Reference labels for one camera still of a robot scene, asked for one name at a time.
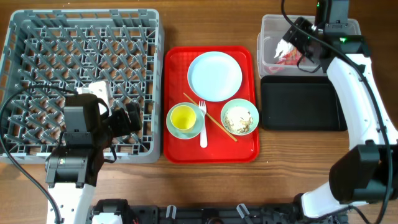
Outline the red snack wrapper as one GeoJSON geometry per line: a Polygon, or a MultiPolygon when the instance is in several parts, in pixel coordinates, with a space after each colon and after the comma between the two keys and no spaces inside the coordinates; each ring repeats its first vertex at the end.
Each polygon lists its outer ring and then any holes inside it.
{"type": "Polygon", "coordinates": [[[296,65],[302,54],[297,50],[293,49],[289,53],[280,52],[274,57],[274,66],[268,68],[270,74],[285,70],[290,65],[296,65]]]}

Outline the white napkin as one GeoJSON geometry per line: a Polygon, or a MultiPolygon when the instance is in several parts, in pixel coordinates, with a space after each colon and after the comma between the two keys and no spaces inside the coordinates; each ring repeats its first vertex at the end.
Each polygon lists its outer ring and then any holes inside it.
{"type": "Polygon", "coordinates": [[[294,46],[291,43],[286,42],[285,40],[281,39],[275,49],[274,58],[282,59],[287,54],[291,53],[291,51],[293,51],[293,49],[294,49],[294,46]]]}

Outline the yellow plastic cup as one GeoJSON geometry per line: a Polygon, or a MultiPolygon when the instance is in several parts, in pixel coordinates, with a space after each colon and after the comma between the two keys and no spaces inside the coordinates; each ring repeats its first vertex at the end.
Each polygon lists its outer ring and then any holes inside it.
{"type": "Polygon", "coordinates": [[[189,132],[196,123],[196,113],[191,106],[178,105],[172,111],[170,120],[172,125],[181,132],[189,132]]]}

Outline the green bowl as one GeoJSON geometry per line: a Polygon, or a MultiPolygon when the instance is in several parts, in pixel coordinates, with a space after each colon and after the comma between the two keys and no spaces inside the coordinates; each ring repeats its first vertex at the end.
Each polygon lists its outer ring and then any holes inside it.
{"type": "Polygon", "coordinates": [[[250,113],[252,115],[252,118],[253,118],[253,123],[252,123],[252,125],[250,127],[250,130],[246,134],[234,134],[234,135],[245,136],[245,135],[251,134],[257,128],[257,126],[259,124],[259,112],[258,112],[258,110],[257,110],[257,108],[256,108],[256,106],[254,104],[252,104],[250,101],[242,99],[242,98],[237,98],[237,99],[230,100],[229,102],[227,102],[224,105],[224,107],[221,110],[221,122],[222,122],[222,125],[226,128],[226,126],[224,124],[224,116],[226,114],[226,111],[228,109],[230,109],[231,107],[234,107],[234,106],[245,107],[246,109],[248,109],[250,111],[250,113]]]}

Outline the rice food scraps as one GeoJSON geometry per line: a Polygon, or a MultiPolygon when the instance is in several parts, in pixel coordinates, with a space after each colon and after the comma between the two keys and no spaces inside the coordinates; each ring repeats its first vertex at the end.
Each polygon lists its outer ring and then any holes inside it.
{"type": "Polygon", "coordinates": [[[224,124],[226,129],[233,134],[246,134],[253,123],[253,118],[248,109],[234,106],[226,111],[224,124]]]}

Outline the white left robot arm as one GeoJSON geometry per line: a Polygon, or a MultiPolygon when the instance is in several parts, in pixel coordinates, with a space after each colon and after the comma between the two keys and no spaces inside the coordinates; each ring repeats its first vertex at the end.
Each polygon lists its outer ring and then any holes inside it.
{"type": "Polygon", "coordinates": [[[84,223],[98,173],[108,161],[103,151],[109,148],[115,153],[114,138],[142,129],[138,103],[100,113],[103,104],[104,100],[90,93],[65,100],[66,130],[61,145],[45,161],[45,181],[51,196],[47,223],[84,223]]]}

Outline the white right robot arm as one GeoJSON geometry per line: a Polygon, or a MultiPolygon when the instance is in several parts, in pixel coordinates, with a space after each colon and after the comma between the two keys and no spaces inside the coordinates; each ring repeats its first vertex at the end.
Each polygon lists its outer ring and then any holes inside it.
{"type": "Polygon", "coordinates": [[[335,89],[349,134],[349,151],[330,169],[329,180],[300,196],[307,220],[397,199],[397,130],[389,119],[373,79],[368,45],[348,24],[312,24],[304,17],[287,20],[283,36],[318,62],[335,89]]]}

